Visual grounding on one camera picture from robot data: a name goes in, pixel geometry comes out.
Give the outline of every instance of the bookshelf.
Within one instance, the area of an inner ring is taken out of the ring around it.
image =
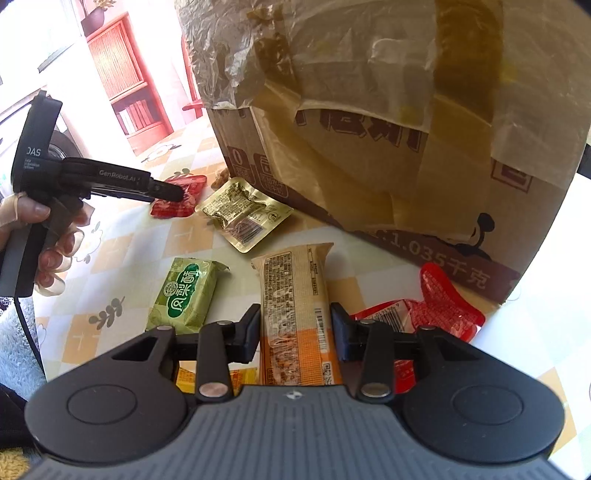
[[[124,13],[87,38],[113,111],[137,155],[173,132]]]

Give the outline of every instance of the checkered tablecloth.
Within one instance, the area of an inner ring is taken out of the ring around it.
[[[140,165],[159,179],[191,172],[207,175],[209,185],[223,166],[206,115],[153,150]],[[562,399],[567,422],[552,459],[577,479],[591,472],[591,260],[582,247],[591,238],[589,223],[582,221],[588,182],[575,179],[538,257],[502,308],[461,291],[488,317],[473,343],[541,379]],[[211,192],[207,187],[204,197]],[[418,267],[297,212],[241,254],[196,215],[157,220],[145,203],[110,198],[92,203],[96,211],[85,228],[83,248],[65,274],[66,291],[58,297],[34,296],[48,379],[142,333],[174,257],[218,260],[230,268],[220,276],[207,321],[238,320],[250,304],[259,303],[253,257],[317,242],[334,243],[326,263],[327,288],[330,300],[347,311],[421,299]],[[108,305],[115,314],[108,314]]]

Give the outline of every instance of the window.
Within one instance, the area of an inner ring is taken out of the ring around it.
[[[70,0],[14,0],[0,13],[4,86],[38,73],[52,54],[81,36]]]

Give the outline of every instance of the plastic bag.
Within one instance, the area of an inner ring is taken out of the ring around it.
[[[207,184],[205,175],[189,175],[176,179],[166,180],[167,183],[179,185],[184,190],[183,200],[180,202],[167,202],[156,200],[152,205],[150,215],[156,218],[173,218],[191,216],[199,203],[203,188]]]
[[[478,327],[484,324],[482,312],[461,297],[438,265],[423,265],[420,279],[423,301],[387,301],[351,317],[385,322],[396,331],[406,333],[413,333],[419,326],[433,325],[465,342],[472,340]],[[412,361],[399,360],[395,363],[395,382],[396,393],[406,392],[415,384]]]

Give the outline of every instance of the red snack package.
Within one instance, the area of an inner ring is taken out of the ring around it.
[[[204,186],[207,184],[205,175],[188,175],[167,179],[167,183],[179,185],[184,190],[184,197],[181,202],[167,202],[156,200],[152,204],[150,215],[156,218],[188,217],[195,212],[199,197]]]
[[[393,300],[351,315],[355,320],[371,318],[385,322],[397,332],[413,333],[422,325],[437,326],[465,342],[474,338],[477,326],[484,324],[482,312],[464,300],[443,270],[434,263],[421,268],[421,291],[424,301]],[[415,384],[413,363],[399,360],[395,364],[396,393]]]

